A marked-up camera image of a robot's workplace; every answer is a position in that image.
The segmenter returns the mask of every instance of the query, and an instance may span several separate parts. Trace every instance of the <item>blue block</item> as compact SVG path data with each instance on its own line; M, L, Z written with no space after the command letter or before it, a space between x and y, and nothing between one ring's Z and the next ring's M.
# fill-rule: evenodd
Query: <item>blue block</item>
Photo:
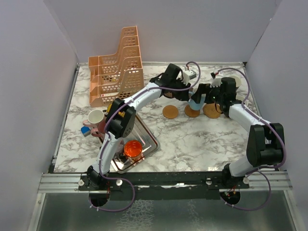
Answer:
M82 133L82 135L84 135L84 137L86 137L86 136L91 134L91 129L89 127L83 126L81 128L81 133Z

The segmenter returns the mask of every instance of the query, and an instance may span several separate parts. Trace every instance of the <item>orange dish rack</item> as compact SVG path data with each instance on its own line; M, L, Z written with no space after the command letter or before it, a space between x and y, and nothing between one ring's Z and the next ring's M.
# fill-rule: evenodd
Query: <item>orange dish rack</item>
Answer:
M117 52L89 57L90 106L107 106L144 87L139 37L136 26L124 27Z

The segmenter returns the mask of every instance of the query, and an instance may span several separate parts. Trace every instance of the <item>wall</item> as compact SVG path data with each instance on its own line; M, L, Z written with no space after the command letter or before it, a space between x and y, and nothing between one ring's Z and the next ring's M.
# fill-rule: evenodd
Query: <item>wall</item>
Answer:
M262 116L282 123L288 169L308 228L308 1L283 0L247 64Z
M280 0L45 0L79 60L137 25L143 61L248 61Z
M27 230L76 56L42 0L0 4L0 227Z

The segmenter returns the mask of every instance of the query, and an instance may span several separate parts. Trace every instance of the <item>white marble surface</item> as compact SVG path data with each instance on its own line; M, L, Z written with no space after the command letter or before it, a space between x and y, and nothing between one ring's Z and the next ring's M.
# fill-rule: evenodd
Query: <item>white marble surface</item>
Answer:
M150 78L164 72L166 67L144 65L144 83L147 84ZM200 82L210 82L210 73L223 67L226 66L202 65ZM242 66L231 67L243 71ZM240 74L225 71L223 75L240 77L242 85L237 92L246 95L247 84ZM80 67L54 172L84 172L96 161L101 145L98 138L91 135L84 137L80 132L81 122L87 119L92 110L89 105L89 78L89 69L86 66ZM249 107L255 111L251 96L249 101ZM179 116L172 120L162 115L163 108L169 104L179 109ZM135 166L131 172L216 171L245 154L247 132L237 122L224 115L210 119L203 112L197 118L188 118L184 113L186 104L161 97L142 108L139 115L159 140L161 150Z

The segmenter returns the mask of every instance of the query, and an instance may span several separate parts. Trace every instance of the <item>metal tray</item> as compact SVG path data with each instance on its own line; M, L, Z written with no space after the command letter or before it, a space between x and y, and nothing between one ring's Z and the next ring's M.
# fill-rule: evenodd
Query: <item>metal tray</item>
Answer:
M125 173L132 169L136 165L139 165L146 158L153 155L160 148L158 140L151 133L149 128L144 124L143 120L136 114L135 125L133 131L123 139L124 143L130 140L138 140L142 144L142 158L136 162L131 162L127 160L126 162L121 162L116 156L111 161L112 167L118 173Z

